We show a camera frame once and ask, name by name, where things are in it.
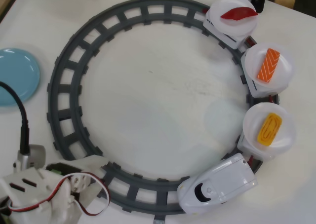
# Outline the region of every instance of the toy train track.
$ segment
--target toy train track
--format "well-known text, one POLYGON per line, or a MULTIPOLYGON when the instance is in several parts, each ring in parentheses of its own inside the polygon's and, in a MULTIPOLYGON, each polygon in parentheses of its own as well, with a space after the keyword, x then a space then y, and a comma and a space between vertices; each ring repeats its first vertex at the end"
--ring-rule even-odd
MULTIPOLYGON (((163 21, 165 24, 171 24, 172 22, 183 23, 184 27, 196 27, 201 30, 201 33, 215 37, 205 27, 203 22, 194 18, 195 13, 205 13, 209 9, 209 6, 198 3, 192 0, 131 0, 118 5, 115 5, 100 14, 92 17, 83 27, 81 27, 76 34, 74 34, 60 56, 55 62, 55 68, 51 77, 50 84, 48 85, 48 113, 47 119, 50 123, 52 134, 54 136, 54 146, 62 154, 64 159, 74 160, 75 157, 70 151, 69 147, 75 142, 80 142, 82 148, 89 155, 102 155, 101 150, 96 147, 89 139, 88 129, 83 125, 81 116, 82 110, 79 106, 79 96, 82 86, 80 84, 81 78, 87 73, 88 63, 92 57, 95 57, 99 53, 99 47, 107 41, 114 39, 115 34, 119 31, 131 30, 133 25, 143 23, 149 25, 153 21, 163 21), (148 6, 150 5, 163 5, 164 13, 152 13, 148 12, 148 6), (172 13, 172 7, 184 7, 188 9, 187 15, 179 15, 172 13), (133 8, 140 8, 141 15, 127 18, 125 11, 133 8), (119 23, 106 28, 102 23, 113 17, 117 16, 119 23), (97 30, 100 36, 92 43, 89 44, 84 41, 84 38, 92 31, 97 30), (77 47, 81 47, 85 50, 85 53, 80 58, 79 62, 70 61, 70 56, 77 47), (61 77, 65 70, 74 71, 71 84, 61 84, 61 77), (64 110, 58 110, 58 94, 68 93, 70 94, 70 108, 64 110), (74 126, 74 133, 65 136, 63 135, 60 122, 62 120, 71 119, 74 126)), ((249 48, 255 44, 255 41, 250 37, 247 39, 245 46, 249 48)), ((237 49, 233 50, 223 42, 219 41, 219 45, 222 48, 227 48, 232 56, 236 65, 241 66, 240 58, 242 53, 237 49)), ((246 84, 244 75, 241 76, 241 81, 246 84)), ((259 102, 269 101, 269 98, 255 99, 250 94, 247 95, 247 102, 250 107, 259 102)), ((274 101, 278 102, 278 95, 274 96, 274 101)), ((228 153, 224 158, 230 157, 238 152, 235 148, 231 153, 228 153)), ((261 161, 253 162, 252 170, 256 172, 261 161)), ((181 214, 183 210, 179 204, 167 204, 168 192, 176 191, 177 187, 182 181, 188 177, 184 177, 178 181, 168 181, 165 179, 157 179, 156 181, 144 179, 141 175, 130 174, 121 170, 120 166, 116 163, 109 163, 103 169, 106 171, 104 180, 107 185, 111 183, 113 178, 117 178, 130 185, 127 196, 121 195, 113 190, 111 193, 111 201, 121 206, 123 210, 131 212, 137 211, 142 213, 148 213, 155 215, 156 223, 163 222, 166 215, 181 214), (146 203, 136 200, 138 190, 147 189, 157 192, 156 204, 146 203)))

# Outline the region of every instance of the black eye decal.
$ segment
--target black eye decal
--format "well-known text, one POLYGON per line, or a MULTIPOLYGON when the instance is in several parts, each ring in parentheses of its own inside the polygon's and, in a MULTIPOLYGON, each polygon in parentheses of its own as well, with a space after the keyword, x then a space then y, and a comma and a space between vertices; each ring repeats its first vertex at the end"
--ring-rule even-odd
POLYGON ((210 199, 210 198, 207 198, 207 197, 205 197, 205 196, 203 195, 202 190, 201 190, 202 185, 203 185, 203 183, 198 184, 198 185, 195 187, 195 189, 194 189, 194 193, 196 194, 196 197, 197 197, 197 199, 198 199, 200 202, 205 203, 205 202, 210 201, 211 199, 210 199))

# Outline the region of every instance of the blue plate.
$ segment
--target blue plate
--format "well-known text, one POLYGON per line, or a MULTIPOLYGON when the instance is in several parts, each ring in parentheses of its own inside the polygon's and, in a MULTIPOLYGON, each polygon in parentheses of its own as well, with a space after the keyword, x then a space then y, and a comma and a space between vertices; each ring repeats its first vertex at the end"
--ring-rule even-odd
MULTIPOLYGON (((36 59, 24 50, 0 50, 0 81, 12 87, 21 101, 29 99, 40 81, 40 70, 36 59)), ((14 104, 13 97, 0 87, 0 106, 14 104)))

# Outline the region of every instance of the toy food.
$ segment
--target toy food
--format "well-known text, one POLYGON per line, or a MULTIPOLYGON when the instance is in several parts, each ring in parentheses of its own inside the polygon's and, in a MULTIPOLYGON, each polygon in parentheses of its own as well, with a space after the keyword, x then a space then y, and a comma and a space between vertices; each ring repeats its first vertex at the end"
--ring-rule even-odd
POLYGON ((282 124, 282 118, 277 114, 270 113, 263 123, 257 137, 257 141, 264 146, 270 146, 275 139, 282 124))
POLYGON ((280 53, 277 52, 276 50, 269 48, 267 50, 266 58, 257 75, 257 78, 264 82, 270 82, 273 76, 273 73, 276 70, 279 58, 280 58, 280 53))
POLYGON ((224 13, 221 18, 224 19, 232 19, 232 20, 241 20, 244 18, 256 16, 258 13, 253 10, 252 8, 249 7, 238 7, 238 8, 233 8, 229 10, 228 12, 224 13))

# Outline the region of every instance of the salmon sushi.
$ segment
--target salmon sushi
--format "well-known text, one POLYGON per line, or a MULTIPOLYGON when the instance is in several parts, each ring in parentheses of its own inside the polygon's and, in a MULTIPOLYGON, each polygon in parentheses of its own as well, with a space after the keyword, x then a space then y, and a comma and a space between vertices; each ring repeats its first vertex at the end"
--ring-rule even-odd
POLYGON ((276 70, 279 58, 280 53, 269 48, 266 53, 266 58, 260 68, 260 71, 258 72, 257 79, 264 82, 270 82, 273 73, 276 70))

